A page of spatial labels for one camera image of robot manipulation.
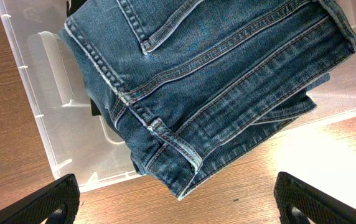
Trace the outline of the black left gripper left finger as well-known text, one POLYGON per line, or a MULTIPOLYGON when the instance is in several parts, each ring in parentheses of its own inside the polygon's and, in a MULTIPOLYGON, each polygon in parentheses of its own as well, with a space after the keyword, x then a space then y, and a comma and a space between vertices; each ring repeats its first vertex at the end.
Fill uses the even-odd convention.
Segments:
POLYGON ((72 224, 80 205, 74 174, 67 174, 0 210, 0 223, 72 224))

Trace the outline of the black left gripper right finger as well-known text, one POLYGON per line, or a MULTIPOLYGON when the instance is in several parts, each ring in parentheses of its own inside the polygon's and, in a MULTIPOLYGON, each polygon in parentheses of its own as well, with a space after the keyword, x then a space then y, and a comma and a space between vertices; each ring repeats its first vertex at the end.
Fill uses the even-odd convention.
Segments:
POLYGON ((356 223, 356 209, 287 172, 278 173, 274 198, 281 223, 356 223))

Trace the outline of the dark blue jeans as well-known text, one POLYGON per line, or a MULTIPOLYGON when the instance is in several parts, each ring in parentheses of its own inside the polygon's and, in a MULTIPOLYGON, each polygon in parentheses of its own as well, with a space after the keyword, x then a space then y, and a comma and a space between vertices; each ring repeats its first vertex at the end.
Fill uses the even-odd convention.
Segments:
POLYGON ((178 199, 312 111, 356 53, 335 1, 87 1, 59 36, 136 172, 178 199))

